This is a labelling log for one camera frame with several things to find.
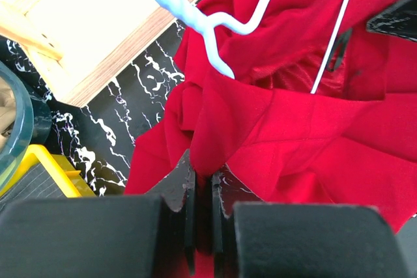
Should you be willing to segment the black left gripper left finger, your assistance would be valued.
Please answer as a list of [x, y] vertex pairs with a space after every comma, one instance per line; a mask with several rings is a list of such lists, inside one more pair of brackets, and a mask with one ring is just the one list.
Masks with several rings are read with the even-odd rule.
[[191, 277], [194, 217], [188, 152], [144, 195], [14, 201], [1, 212], [1, 276]]

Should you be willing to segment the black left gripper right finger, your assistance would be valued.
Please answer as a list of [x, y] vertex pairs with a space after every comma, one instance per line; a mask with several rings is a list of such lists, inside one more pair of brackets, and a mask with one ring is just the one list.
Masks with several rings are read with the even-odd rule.
[[409, 277], [371, 207], [262, 201], [227, 167], [214, 173], [215, 277]]

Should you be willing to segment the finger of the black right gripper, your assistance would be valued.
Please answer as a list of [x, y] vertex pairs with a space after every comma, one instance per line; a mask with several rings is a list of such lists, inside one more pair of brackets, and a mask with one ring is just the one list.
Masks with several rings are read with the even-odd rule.
[[367, 31], [392, 35], [416, 42], [416, 0], [398, 0], [381, 13], [372, 17], [366, 25]]

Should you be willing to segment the red skirt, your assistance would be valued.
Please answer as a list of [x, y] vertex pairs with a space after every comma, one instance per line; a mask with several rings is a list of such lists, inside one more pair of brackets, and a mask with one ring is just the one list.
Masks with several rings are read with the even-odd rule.
[[251, 34], [217, 27], [234, 78], [187, 28], [174, 58], [184, 81], [137, 138], [126, 194], [189, 151], [201, 187], [228, 165], [264, 201], [374, 206], [399, 231], [416, 213], [416, 43], [366, 29], [397, 1], [349, 0], [316, 92], [342, 0], [270, 0]]

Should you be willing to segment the blue wire hanger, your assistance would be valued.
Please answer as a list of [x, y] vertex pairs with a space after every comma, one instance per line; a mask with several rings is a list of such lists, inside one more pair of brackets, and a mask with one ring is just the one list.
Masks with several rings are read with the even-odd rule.
[[217, 26], [224, 26], [236, 34], [248, 35], [256, 30], [270, 2], [270, 0], [259, 0], [251, 18], [246, 23], [242, 23], [225, 12], [215, 12], [207, 16], [188, 0], [155, 1], [203, 37], [209, 63], [219, 73], [231, 79], [235, 78], [234, 72], [219, 55], [214, 29]]

